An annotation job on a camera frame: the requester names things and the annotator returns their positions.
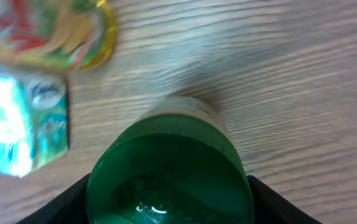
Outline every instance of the wooden table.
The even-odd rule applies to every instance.
[[[70,152],[23,179],[0,175],[0,223],[89,173],[173,95],[220,112],[248,174],[323,223],[357,223],[357,0],[113,3],[113,60],[69,75]]]

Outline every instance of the wood grain surface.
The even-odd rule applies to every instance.
[[[357,223],[357,0],[116,0],[107,65],[69,74],[72,147],[0,175],[0,224],[89,173],[167,96],[223,117],[248,174],[323,223]]]

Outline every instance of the juice box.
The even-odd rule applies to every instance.
[[[0,174],[22,177],[67,152],[67,89],[40,73],[0,73]]]

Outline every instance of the green plastic bottle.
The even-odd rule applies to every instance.
[[[87,212],[94,224],[254,221],[249,183],[221,119],[188,97],[164,100],[102,155]]]

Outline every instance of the snack wrapper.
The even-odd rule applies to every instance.
[[[34,72],[0,72],[0,174],[25,176],[67,152],[67,87]]]
[[[0,63],[48,70],[106,62],[117,38],[104,0],[0,0]]]

